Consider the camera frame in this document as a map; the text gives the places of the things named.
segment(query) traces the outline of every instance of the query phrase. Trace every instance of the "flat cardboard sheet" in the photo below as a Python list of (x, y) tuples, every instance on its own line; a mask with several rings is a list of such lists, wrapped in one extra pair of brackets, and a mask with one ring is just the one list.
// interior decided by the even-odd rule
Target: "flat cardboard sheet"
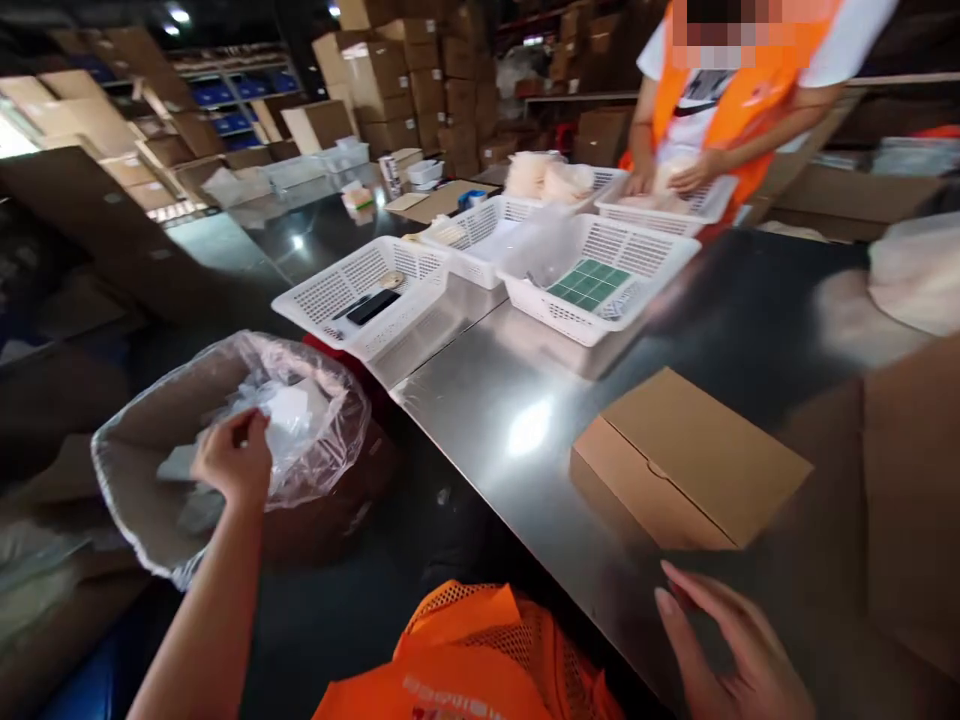
[(453, 215), (457, 212), (457, 202), (460, 196), (471, 190), (483, 190), (484, 192), (493, 192), (495, 185), (483, 185), (481, 183), (468, 182), (467, 180), (454, 180), (444, 185), (439, 190), (430, 193), (426, 199), (421, 200), (406, 210), (392, 210), (397, 215), (405, 217), (408, 220), (429, 225), (437, 215)]

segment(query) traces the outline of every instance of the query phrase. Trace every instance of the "clear plastic bag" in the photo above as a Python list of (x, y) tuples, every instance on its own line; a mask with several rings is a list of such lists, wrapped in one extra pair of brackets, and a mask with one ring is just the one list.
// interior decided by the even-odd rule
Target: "clear plastic bag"
[(180, 524), (192, 487), (158, 481), (164, 459), (239, 403), (269, 402), (281, 386), (305, 379), (316, 383), (327, 409), (275, 458), (266, 509), (296, 507), (333, 492), (360, 454), (370, 421), (370, 404), (353, 375), (301, 343), (232, 335), (168, 373), (96, 432), (91, 451), (100, 488), (145, 568), (185, 589), (208, 540), (196, 532), (206, 523), (194, 518), (193, 532)]

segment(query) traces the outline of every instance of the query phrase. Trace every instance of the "plastic bag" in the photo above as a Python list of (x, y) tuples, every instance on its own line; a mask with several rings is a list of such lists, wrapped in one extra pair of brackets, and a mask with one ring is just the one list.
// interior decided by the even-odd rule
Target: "plastic bag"
[(890, 228), (870, 246), (869, 291), (910, 327), (940, 337), (960, 331), (960, 213)]
[(329, 406), (315, 441), (299, 456), (290, 453), (282, 472), (275, 464), (266, 509), (296, 507), (333, 492), (360, 454), (370, 420), (354, 377), (301, 343), (247, 331), (232, 335), (168, 373), (96, 432), (91, 451), (104, 499), (146, 569), (185, 589), (208, 540), (180, 525), (192, 487), (158, 481), (164, 459), (242, 398), (241, 385), (293, 386), (305, 378)]

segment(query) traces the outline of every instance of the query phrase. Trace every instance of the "white t-shirt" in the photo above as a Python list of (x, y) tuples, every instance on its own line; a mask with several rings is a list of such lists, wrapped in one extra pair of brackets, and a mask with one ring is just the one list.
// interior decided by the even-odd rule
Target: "white t-shirt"
[[(855, 77), (896, 7), (897, 0), (844, 0), (830, 32), (811, 58), (810, 67), (800, 73), (800, 87), (826, 87)], [(657, 81), (663, 77), (665, 34), (661, 22), (637, 59), (643, 74)], [(712, 56), (717, 67), (690, 73), (667, 137), (657, 150), (658, 162), (678, 155), (700, 154), (707, 129), (717, 113), (717, 103), (739, 68), (738, 50), (713, 48), (712, 53), (703, 53)]]

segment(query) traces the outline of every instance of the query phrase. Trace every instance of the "warehouse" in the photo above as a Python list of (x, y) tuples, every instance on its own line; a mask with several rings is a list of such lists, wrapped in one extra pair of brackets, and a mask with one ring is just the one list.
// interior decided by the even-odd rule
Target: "warehouse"
[(950, 717), (958, 26), (6, 4), (0, 715)]

